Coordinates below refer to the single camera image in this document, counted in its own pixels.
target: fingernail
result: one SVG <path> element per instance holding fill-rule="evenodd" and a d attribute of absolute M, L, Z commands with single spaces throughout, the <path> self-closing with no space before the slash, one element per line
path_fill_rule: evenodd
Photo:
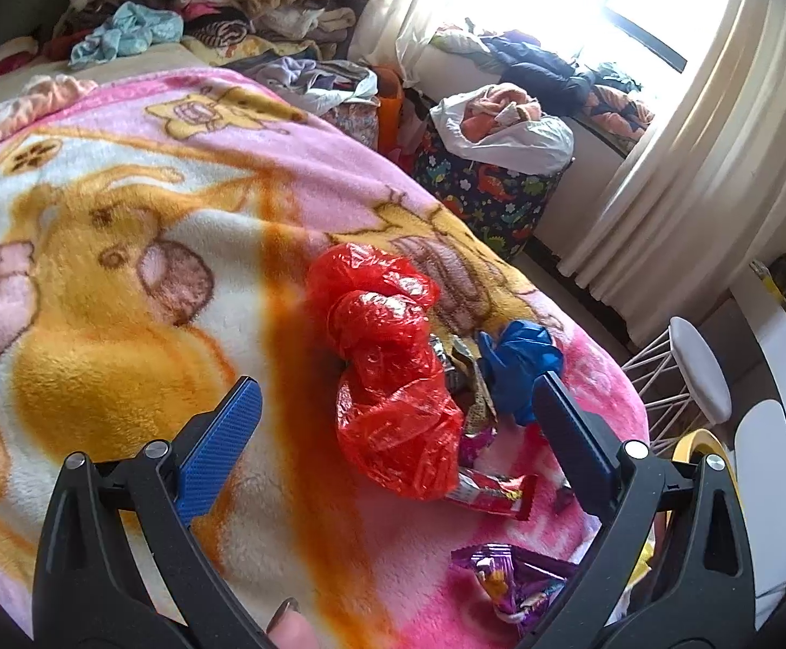
<path fill-rule="evenodd" d="M 269 634 L 273 627 L 281 622 L 282 618 L 285 617 L 285 613 L 288 610 L 293 610 L 295 613 L 299 612 L 299 603 L 296 602 L 296 598 L 287 598 L 285 602 L 279 605 L 279 609 L 276 610 L 275 614 L 273 614 L 273 618 L 270 620 L 270 624 L 266 626 L 266 633 Z"/>

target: white plastic bag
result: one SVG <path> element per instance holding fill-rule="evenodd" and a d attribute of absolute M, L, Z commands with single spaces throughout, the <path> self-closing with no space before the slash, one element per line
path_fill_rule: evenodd
<path fill-rule="evenodd" d="M 573 158 L 573 130 L 557 116 L 543 115 L 537 122 L 520 122 L 477 143 L 462 134 L 465 108 L 492 85 L 445 97 L 430 114 L 446 149 L 459 158 L 491 163 L 527 175 L 554 175 Z"/>

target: silver bolt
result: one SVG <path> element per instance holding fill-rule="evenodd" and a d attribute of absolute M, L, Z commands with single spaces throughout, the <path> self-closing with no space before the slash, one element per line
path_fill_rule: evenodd
<path fill-rule="evenodd" d="M 624 450 L 631 459 L 645 459 L 648 456 L 648 446 L 641 441 L 628 441 L 624 444 Z"/>
<path fill-rule="evenodd" d="M 715 471 L 722 471 L 726 468 L 726 461 L 721 459 L 716 453 L 710 453 L 706 456 L 705 463 L 711 466 Z"/>
<path fill-rule="evenodd" d="M 168 443 L 162 440 L 151 441 L 143 449 L 147 459 L 160 459 L 168 452 Z"/>
<path fill-rule="evenodd" d="M 71 469 L 80 468 L 84 463 L 87 463 L 87 457 L 82 452 L 74 452 L 65 457 L 65 467 Z"/>

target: fleece blanket with cartoon print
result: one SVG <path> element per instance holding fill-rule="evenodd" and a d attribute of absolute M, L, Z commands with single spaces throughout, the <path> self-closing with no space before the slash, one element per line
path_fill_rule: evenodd
<path fill-rule="evenodd" d="M 328 649 L 514 646 L 472 574 L 448 568 L 450 551 L 510 541 L 569 558 L 595 521 L 578 505 L 553 510 L 562 475 L 537 428 L 503 432 L 478 462 L 540 474 L 528 522 L 399 498 L 352 469 L 335 439 L 342 364 L 303 305 L 307 266 L 344 241 L 407 255 L 442 288 L 431 320 L 446 339 L 542 322 L 579 404 L 622 440 L 644 438 L 619 367 L 398 168 L 238 73 L 169 71 L 68 97 L 45 96 L 58 99 L 44 116 L 0 134 L 11 616 L 31 632 L 35 551 L 65 455 L 132 456 L 248 374 L 263 418 L 193 531 L 257 621 L 293 595 Z M 128 529 L 157 606 L 174 614 Z"/>

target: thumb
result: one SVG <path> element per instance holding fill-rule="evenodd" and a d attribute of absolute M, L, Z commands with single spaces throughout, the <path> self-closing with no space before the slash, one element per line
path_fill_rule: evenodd
<path fill-rule="evenodd" d="M 281 604 L 266 633 L 279 649 L 320 649 L 312 625 L 299 613 L 293 598 Z"/>

